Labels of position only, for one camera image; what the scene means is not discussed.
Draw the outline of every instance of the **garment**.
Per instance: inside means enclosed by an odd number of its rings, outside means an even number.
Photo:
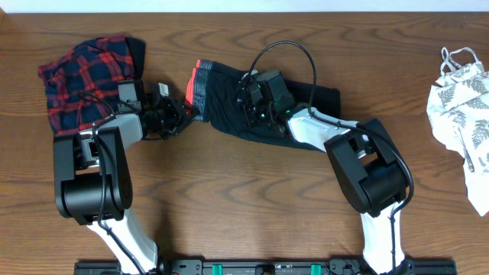
[[[473,53],[475,62],[461,66],[451,59],[462,50]],[[484,72],[471,49],[453,53],[442,51],[443,63],[452,72],[442,73],[442,80],[436,81],[441,87],[432,86],[426,112],[435,138],[465,158],[468,198],[485,215],[489,211],[489,72]]]
[[[106,106],[79,92],[96,95],[117,108],[118,81],[141,78],[144,52],[140,40],[104,37],[85,41],[58,61],[39,66],[54,134],[85,130],[108,117]]]
[[[240,84],[244,74],[245,71],[221,63],[198,60],[186,91],[186,103],[200,110],[196,120],[210,122],[215,129],[247,141],[317,150],[280,135],[267,124],[248,127],[242,105],[251,96]],[[285,83],[296,102],[309,101],[310,84],[290,80]],[[313,106],[319,112],[339,118],[341,102],[337,89],[317,86],[315,95]]]

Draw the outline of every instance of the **wooden table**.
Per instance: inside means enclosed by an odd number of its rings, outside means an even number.
[[[440,50],[471,47],[489,66],[487,14],[5,15],[0,32],[0,267],[5,274],[69,274],[78,260],[112,259],[91,231],[62,218],[53,197],[53,132],[37,67],[94,37],[147,42],[144,79],[181,95],[199,58],[247,69],[266,45],[300,42],[318,84],[342,91],[343,118],[379,118],[413,172],[402,243],[412,257],[451,257],[461,274],[489,270],[489,220],[467,199],[463,159],[426,116]],[[289,46],[260,60],[310,82]],[[325,154],[256,144],[195,122],[178,138],[126,151],[135,210],[169,255],[328,258],[361,255],[358,213]]]

